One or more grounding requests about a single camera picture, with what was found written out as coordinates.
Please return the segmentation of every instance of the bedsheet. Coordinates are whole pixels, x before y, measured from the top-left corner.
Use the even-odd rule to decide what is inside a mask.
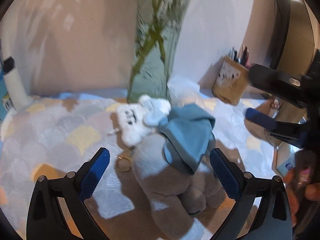
[[[125,147],[120,137],[107,136],[106,131],[117,125],[114,111],[120,103],[102,98],[67,98],[41,99],[10,122],[0,158],[0,206],[9,222],[26,239],[28,205],[38,176],[51,179],[77,171],[105,147],[111,154],[110,165],[85,202],[88,210],[111,240],[167,239],[153,222],[148,199],[133,174],[115,169],[117,156]],[[217,98],[205,98],[204,103],[216,118],[216,146],[243,171],[256,177],[273,177],[273,147],[253,137],[244,126],[245,109],[255,108],[261,101],[241,99],[238,106],[231,106]],[[79,236],[65,203],[60,203],[71,231]],[[203,240],[210,239],[233,204],[227,198],[217,210],[207,208],[196,216],[205,230]],[[248,231],[256,209],[252,209],[241,234]]]

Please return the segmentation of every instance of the stuffed animal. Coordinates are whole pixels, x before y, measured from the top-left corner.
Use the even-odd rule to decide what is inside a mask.
[[[144,137],[134,150],[132,171],[147,195],[152,217],[171,240],[200,240],[202,226],[193,219],[210,206],[217,208],[226,194],[205,156],[194,175],[170,165],[164,156],[166,137]]]
[[[161,98],[143,95],[138,104],[124,104],[116,109],[123,143],[131,148],[146,135],[154,133],[161,119],[171,110],[170,103]]]

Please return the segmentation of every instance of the white wall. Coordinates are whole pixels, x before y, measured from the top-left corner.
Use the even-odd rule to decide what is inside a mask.
[[[4,57],[29,93],[126,87],[136,0],[15,0],[4,16]]]
[[[173,72],[212,86],[219,59],[243,41],[252,3],[192,0]],[[1,25],[4,56],[29,93],[128,86],[136,0],[15,0]]]
[[[173,75],[200,81],[203,88],[212,87],[221,68],[221,57],[233,46],[239,49],[243,42],[252,4],[253,0],[191,0]]]

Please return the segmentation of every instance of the white blanket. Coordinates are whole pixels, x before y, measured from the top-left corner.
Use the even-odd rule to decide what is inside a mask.
[[[213,133],[217,147],[256,177],[273,177],[273,147],[250,135],[244,126],[245,109],[261,102],[244,99],[238,106],[216,98],[204,102],[216,118]],[[0,206],[23,239],[38,176],[52,179],[77,171],[100,147],[109,149],[111,162],[92,198],[86,201],[99,226],[111,240],[166,239],[154,224],[148,199],[133,174],[115,169],[115,160],[124,147],[120,136],[107,136],[106,131],[116,126],[113,112],[118,104],[111,99],[42,99],[14,116],[0,158]],[[203,239],[210,239],[233,204],[233,200],[226,199],[218,210],[207,208],[196,217],[205,228]],[[79,235],[63,202],[62,209],[72,232]],[[242,234],[249,229],[253,215]]]

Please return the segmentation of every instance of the human hand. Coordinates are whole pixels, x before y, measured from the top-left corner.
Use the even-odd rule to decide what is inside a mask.
[[[279,107],[280,107],[280,105],[279,105],[278,99],[275,98],[274,96],[272,96],[270,99],[270,108],[279,109]]]
[[[284,177],[284,183],[289,184],[294,177],[294,169],[289,170],[288,174]],[[299,210],[299,202],[291,187],[286,187],[289,206],[291,210],[291,222],[294,227],[297,224],[296,213]],[[320,201],[320,183],[307,185],[305,197],[311,201]]]

